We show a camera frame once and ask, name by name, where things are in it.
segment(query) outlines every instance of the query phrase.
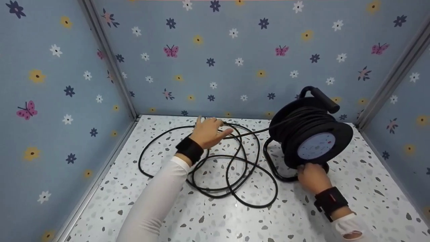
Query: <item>human hand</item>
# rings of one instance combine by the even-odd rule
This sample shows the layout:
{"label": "human hand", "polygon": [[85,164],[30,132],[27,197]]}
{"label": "human hand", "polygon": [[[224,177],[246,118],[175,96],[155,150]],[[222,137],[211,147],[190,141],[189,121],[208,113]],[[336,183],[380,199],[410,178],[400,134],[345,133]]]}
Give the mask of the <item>human hand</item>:
{"label": "human hand", "polygon": [[199,116],[190,138],[199,144],[203,149],[209,149],[233,132],[232,128],[218,132],[218,129],[223,124],[224,123],[221,119],[216,118],[205,119],[203,122],[201,122],[201,116]]}

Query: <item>yellow flower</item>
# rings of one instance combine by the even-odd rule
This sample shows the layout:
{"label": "yellow flower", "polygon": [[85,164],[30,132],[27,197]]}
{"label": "yellow flower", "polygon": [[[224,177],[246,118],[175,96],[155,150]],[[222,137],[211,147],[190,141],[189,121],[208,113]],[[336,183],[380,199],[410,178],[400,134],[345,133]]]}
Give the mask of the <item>yellow flower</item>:
{"label": "yellow flower", "polygon": [[36,147],[28,147],[24,151],[24,159],[32,161],[33,159],[39,158],[40,150]]}
{"label": "yellow flower", "polygon": [[195,44],[203,44],[203,38],[200,36],[200,35],[196,35],[196,36],[194,36],[194,38],[193,38],[193,42],[195,43]]}
{"label": "yellow flower", "polygon": [[266,76],[266,71],[264,71],[264,70],[258,70],[257,71],[257,77],[263,78],[265,76]]}
{"label": "yellow flower", "polygon": [[66,16],[61,17],[61,24],[66,28],[71,28],[73,25],[73,23],[70,22],[69,17],[66,17]]}
{"label": "yellow flower", "polygon": [[312,38],[313,38],[312,30],[306,30],[305,32],[301,33],[301,39],[304,41],[311,40]]}
{"label": "yellow flower", "polygon": [[46,76],[42,74],[41,70],[33,69],[30,71],[28,78],[34,83],[40,83],[45,81]]}
{"label": "yellow flower", "polygon": [[50,242],[54,239],[55,231],[45,231],[45,233],[42,235],[42,242]]}
{"label": "yellow flower", "polygon": [[381,5],[381,1],[380,0],[374,0],[373,2],[367,4],[367,8],[366,10],[369,13],[375,13],[377,11],[379,11],[379,6]]}

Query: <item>navy flower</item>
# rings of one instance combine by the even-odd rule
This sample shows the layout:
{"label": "navy flower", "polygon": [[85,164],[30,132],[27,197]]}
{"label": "navy flower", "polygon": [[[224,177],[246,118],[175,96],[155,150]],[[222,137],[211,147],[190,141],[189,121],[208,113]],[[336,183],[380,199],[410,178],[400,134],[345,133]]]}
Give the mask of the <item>navy flower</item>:
{"label": "navy flower", "polygon": [[118,62],[124,62],[124,57],[120,54],[116,55]]}
{"label": "navy flower", "polygon": [[19,6],[18,5],[18,3],[15,1],[15,2],[12,2],[12,1],[9,1],[10,2],[10,4],[7,4],[6,3],[6,6],[8,6],[10,9],[9,9],[9,13],[14,13],[14,14],[16,14],[16,16],[20,19],[21,18],[21,16],[24,16],[24,17],[27,17],[26,15],[25,15],[25,13],[23,13],[22,11],[24,10],[24,8],[23,7],[21,7],[21,6]]}
{"label": "navy flower", "polygon": [[317,63],[319,60],[319,55],[318,54],[312,55],[312,57],[310,57],[309,60],[312,61],[311,63],[314,63],[314,62]]}
{"label": "navy flower", "polygon": [[269,19],[267,18],[260,19],[260,23],[258,25],[261,26],[261,29],[263,28],[267,29],[267,26],[269,25]]}
{"label": "navy flower", "polygon": [[206,64],[209,64],[209,66],[214,66],[215,61],[214,61],[213,58],[209,58],[209,59],[206,59],[206,60],[207,60]]}
{"label": "navy flower", "polygon": [[175,19],[171,19],[171,18],[169,18],[169,19],[166,19],[166,21],[167,21],[167,23],[166,23],[166,25],[170,28],[170,29],[172,29],[172,28],[176,28],[175,27]]}
{"label": "navy flower", "polygon": [[72,88],[71,86],[66,87],[66,89],[64,89],[64,91],[66,92],[66,96],[69,95],[70,97],[72,97],[75,94],[73,89],[74,88]]}
{"label": "navy flower", "polygon": [[387,151],[382,152],[382,158],[384,160],[388,160],[390,158],[390,154]]}
{"label": "navy flower", "polygon": [[219,4],[219,1],[214,0],[214,1],[211,1],[210,7],[212,8],[213,12],[215,11],[219,12],[219,7],[221,7],[221,5]]}
{"label": "navy flower", "polygon": [[66,159],[67,164],[70,164],[70,163],[75,164],[75,160],[76,160],[75,154],[70,153],[70,155],[67,155],[67,159]]}
{"label": "navy flower", "polygon": [[267,96],[270,99],[275,99],[275,94],[274,93],[269,93],[269,95]]}
{"label": "navy flower", "polygon": [[395,23],[395,25],[394,25],[394,26],[395,26],[395,27],[397,27],[397,26],[401,27],[401,26],[402,26],[402,24],[403,24],[404,22],[406,22],[406,17],[407,17],[407,16],[404,16],[404,15],[402,15],[402,16],[397,16],[397,19],[393,21],[393,23]]}

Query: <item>white flower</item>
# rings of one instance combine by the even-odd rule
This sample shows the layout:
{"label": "white flower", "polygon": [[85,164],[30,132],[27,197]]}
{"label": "white flower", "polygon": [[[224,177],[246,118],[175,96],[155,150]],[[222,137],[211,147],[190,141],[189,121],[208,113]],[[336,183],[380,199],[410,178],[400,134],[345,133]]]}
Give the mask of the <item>white flower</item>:
{"label": "white flower", "polygon": [[83,76],[85,77],[85,80],[91,80],[91,78],[92,78],[91,72],[89,72],[89,71],[85,71],[83,73]]}
{"label": "white flower", "polygon": [[51,45],[51,48],[49,50],[52,51],[52,55],[53,56],[60,57],[60,55],[63,53],[63,52],[60,51],[60,47],[57,47],[56,44]]}
{"label": "white flower", "polygon": [[64,124],[72,124],[72,121],[73,119],[71,115],[66,114],[66,116],[64,116],[64,119],[63,119]]}
{"label": "white flower", "polygon": [[335,29],[335,31],[337,30],[341,30],[341,27],[344,25],[343,20],[338,20],[337,22],[333,22],[333,27]]}
{"label": "white flower", "polygon": [[39,199],[37,201],[42,204],[43,202],[48,201],[50,196],[51,194],[49,193],[49,191],[42,192],[42,194],[39,195]]}
{"label": "white flower", "polygon": [[415,73],[412,73],[412,75],[410,75],[409,77],[411,79],[410,81],[415,82],[416,80],[420,79],[420,74],[415,72]]}
{"label": "white flower", "polygon": [[146,78],[146,81],[147,81],[147,82],[149,82],[149,83],[154,82],[154,79],[152,79],[152,77],[151,77],[151,76],[147,76],[147,77],[145,77],[145,78]]}
{"label": "white flower", "polygon": [[327,78],[327,81],[326,81],[327,85],[333,85],[334,82],[335,82],[334,78]]}
{"label": "white flower", "polygon": [[134,27],[134,28],[132,28],[132,31],[133,31],[133,33],[136,35],[136,36],[139,36],[139,35],[142,35],[141,33],[140,33],[140,29],[139,29],[139,27]]}
{"label": "white flower", "polygon": [[295,4],[294,4],[294,8],[293,8],[293,10],[296,10],[296,13],[298,13],[298,12],[301,12],[301,9],[304,7],[304,5],[303,5],[303,1],[297,1]]}
{"label": "white flower", "polygon": [[235,29],[235,28],[232,28],[231,30],[230,30],[230,33],[228,34],[228,35],[230,35],[231,36],[231,38],[233,38],[234,39],[234,37],[237,37],[237,34],[238,34],[239,32],[237,32],[237,29]]}
{"label": "white flower", "polygon": [[338,60],[339,63],[341,63],[341,62],[344,62],[346,58],[347,58],[347,54],[346,53],[342,53],[342,54],[338,55],[338,57],[336,58],[336,60]]}
{"label": "white flower", "polygon": [[390,98],[390,103],[394,104],[397,102],[397,96],[396,95],[392,95]]}
{"label": "white flower", "polygon": [[97,102],[101,103],[103,101],[103,98],[101,98],[101,95],[97,95],[96,100]]}
{"label": "white flower", "polygon": [[145,61],[149,60],[149,55],[147,53],[140,54],[142,56],[142,59]]}
{"label": "white flower", "polygon": [[298,71],[290,71],[290,77],[296,78],[298,76]]}
{"label": "white flower", "polygon": [[237,58],[237,59],[236,59],[236,61],[235,61],[235,64],[236,64],[237,66],[243,65],[243,60],[242,60],[242,58]]}
{"label": "white flower", "polygon": [[211,83],[209,83],[209,86],[210,86],[212,89],[215,89],[215,88],[216,88],[216,86],[217,86],[217,84],[216,84],[216,82],[211,82]]}
{"label": "white flower", "polygon": [[193,9],[193,7],[191,7],[191,5],[193,5],[193,3],[190,2],[190,0],[182,1],[182,4],[183,4],[182,7],[184,7],[187,11]]}

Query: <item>terrazzo surface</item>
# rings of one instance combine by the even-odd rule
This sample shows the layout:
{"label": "terrazzo surface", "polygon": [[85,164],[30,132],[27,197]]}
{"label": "terrazzo surface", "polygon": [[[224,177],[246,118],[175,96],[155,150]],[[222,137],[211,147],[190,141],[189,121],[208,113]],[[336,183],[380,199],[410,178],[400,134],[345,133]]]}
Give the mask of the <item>terrazzo surface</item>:
{"label": "terrazzo surface", "polygon": [[[252,130],[264,129],[268,120],[224,119]],[[97,192],[75,224],[67,241],[114,242],[134,201],[150,179],[138,170],[138,159],[145,147],[162,132],[183,125],[193,125],[195,118],[144,115],[120,152]],[[419,217],[374,155],[359,132],[349,146],[329,162],[329,176],[349,205],[362,217],[378,241],[430,241],[430,230]],[[142,168],[155,174],[175,153],[175,145],[191,132],[191,128],[174,130],[154,142],[143,156]],[[243,138],[249,160],[256,159],[256,143],[261,145],[268,132]],[[211,154],[234,154],[235,140],[223,140],[210,150]],[[272,142],[269,153],[280,174],[293,175],[283,163],[280,145]],[[196,181],[211,188],[226,185],[225,172],[229,160],[207,161],[196,172]],[[263,154],[259,164],[269,170]],[[245,165],[234,161],[229,171],[235,181]],[[184,184],[183,189],[163,222],[160,242],[320,242],[337,241],[330,223],[313,205],[314,198],[298,183],[277,182],[279,194],[275,203],[264,209],[248,208],[232,196],[209,199]],[[238,196],[252,204],[264,204],[274,196],[274,184],[259,170],[238,190]]]}

